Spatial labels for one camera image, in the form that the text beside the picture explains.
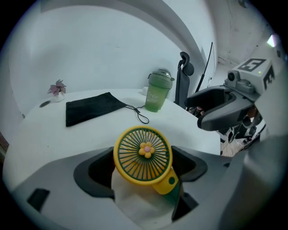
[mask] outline white table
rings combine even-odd
[[[135,107],[145,104],[145,96],[140,89],[106,89],[92,90],[66,94],[65,100],[59,103],[50,103],[39,108],[36,105],[20,124],[19,131],[10,143],[3,167],[3,180],[9,191],[13,191],[16,186],[32,175],[43,165],[57,159],[77,155],[94,149],[114,146],[116,139],[127,128],[141,125],[136,112],[122,108],[115,112],[94,118],[75,126],[66,128],[65,109],[66,102],[94,97],[106,92],[110,92],[120,101]],[[171,145],[183,146],[215,155],[220,154],[220,137],[216,132],[207,132],[197,127],[197,118],[177,106],[173,102],[166,100],[162,109],[158,113],[147,111],[145,108],[139,109],[141,114],[148,117],[148,126],[156,128],[162,132]],[[118,172],[113,173],[112,188],[115,191],[116,203],[126,212],[126,214],[141,225],[143,228],[158,228],[164,224],[166,219],[170,219],[172,208],[150,187],[143,190],[138,186],[125,181]],[[131,201],[138,194],[138,203]],[[164,207],[168,210],[161,216],[148,217],[143,221],[143,215],[139,213],[139,205],[149,203],[148,208]],[[155,218],[162,218],[151,227],[151,222]]]

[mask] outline fan grille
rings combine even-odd
[[[150,158],[139,154],[141,143],[151,143],[155,149]],[[138,181],[153,181],[159,178],[170,162],[169,148],[165,140],[154,130],[136,128],[120,141],[118,159],[124,172]]]

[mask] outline handheld fan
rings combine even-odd
[[[179,179],[172,166],[168,140],[149,126],[135,126],[116,141],[114,162],[119,173],[131,183],[149,186],[162,195],[178,193]]]

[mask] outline flower decoration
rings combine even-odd
[[[63,80],[58,80],[55,84],[50,85],[48,93],[53,93],[54,96],[59,95],[59,92],[66,93],[66,85],[64,85],[62,82]]]
[[[145,156],[145,158],[150,158],[151,154],[155,152],[155,149],[151,147],[152,144],[150,142],[140,144],[139,154],[141,156]]]

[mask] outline black pole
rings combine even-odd
[[[207,61],[207,64],[206,64],[206,66],[205,66],[204,73],[202,74],[202,76],[201,76],[201,78],[200,78],[200,81],[199,81],[199,84],[198,84],[198,86],[197,86],[197,89],[196,89],[195,93],[199,91],[200,86],[201,86],[201,84],[202,84],[202,82],[203,82],[203,79],[204,79],[204,76],[205,76],[205,72],[206,72],[206,69],[207,69],[207,66],[208,66],[208,63],[209,63],[209,60],[210,60],[210,55],[211,55],[211,51],[212,51],[212,46],[213,46],[213,42],[211,42],[211,48],[210,48],[210,53],[209,53],[208,61]]]

